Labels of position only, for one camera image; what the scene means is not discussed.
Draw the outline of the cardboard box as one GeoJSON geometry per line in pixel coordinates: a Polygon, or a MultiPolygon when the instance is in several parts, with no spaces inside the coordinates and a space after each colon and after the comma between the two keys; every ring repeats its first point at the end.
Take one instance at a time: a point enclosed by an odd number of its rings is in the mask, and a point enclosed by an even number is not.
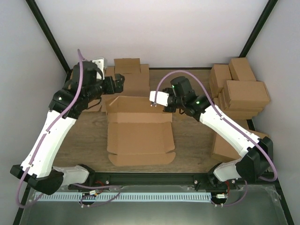
{"type": "Polygon", "coordinates": [[[118,96],[105,102],[107,151],[114,166],[167,165],[175,157],[173,115],[147,97],[118,96]]]}

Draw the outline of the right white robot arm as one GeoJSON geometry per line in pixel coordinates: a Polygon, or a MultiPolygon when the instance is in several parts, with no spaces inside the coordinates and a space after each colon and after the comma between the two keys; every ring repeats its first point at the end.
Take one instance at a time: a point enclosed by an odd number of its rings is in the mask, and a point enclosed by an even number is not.
{"type": "Polygon", "coordinates": [[[196,95],[190,81],[179,76],[171,80],[171,87],[162,91],[155,90],[150,100],[164,107],[164,112],[177,110],[210,127],[238,153],[239,158],[227,163],[220,163],[210,170],[209,185],[218,189],[225,181],[240,179],[256,182],[264,179],[263,174],[272,166],[269,152],[273,149],[272,140],[247,131],[225,115],[209,98],[196,95]]]}

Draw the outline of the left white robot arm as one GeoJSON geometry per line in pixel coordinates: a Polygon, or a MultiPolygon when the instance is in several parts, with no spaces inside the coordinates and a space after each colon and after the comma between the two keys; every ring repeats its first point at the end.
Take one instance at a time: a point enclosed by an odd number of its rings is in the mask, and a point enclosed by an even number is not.
{"type": "Polygon", "coordinates": [[[105,76],[105,69],[97,60],[77,63],[70,79],[54,94],[43,129],[30,154],[20,165],[13,165],[10,173],[46,195],[68,185],[93,188],[95,171],[89,166],[56,167],[53,161],[67,133],[89,108],[89,103],[100,101],[102,95],[121,93],[124,81],[121,74],[105,76]]]}

